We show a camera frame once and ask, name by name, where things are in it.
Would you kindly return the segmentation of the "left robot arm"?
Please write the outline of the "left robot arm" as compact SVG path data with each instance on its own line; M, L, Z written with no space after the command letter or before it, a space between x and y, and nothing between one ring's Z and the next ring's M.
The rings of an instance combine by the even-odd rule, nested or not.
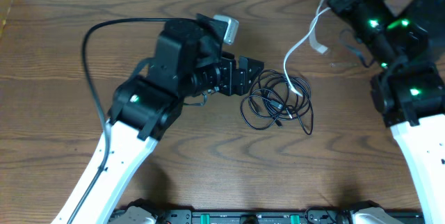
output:
M142 162L181 115L187 97L245 95L264 63L223 50L231 17L165 18L154 55L143 59L99 110L103 133L56 223L106 223Z

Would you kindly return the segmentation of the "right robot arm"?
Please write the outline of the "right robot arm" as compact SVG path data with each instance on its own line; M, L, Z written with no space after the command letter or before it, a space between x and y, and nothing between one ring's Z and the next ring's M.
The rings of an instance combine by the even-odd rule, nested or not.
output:
M410 169L426 223L444 222L444 0L412 0L395 15L386 0L327 0L366 45L382 115Z

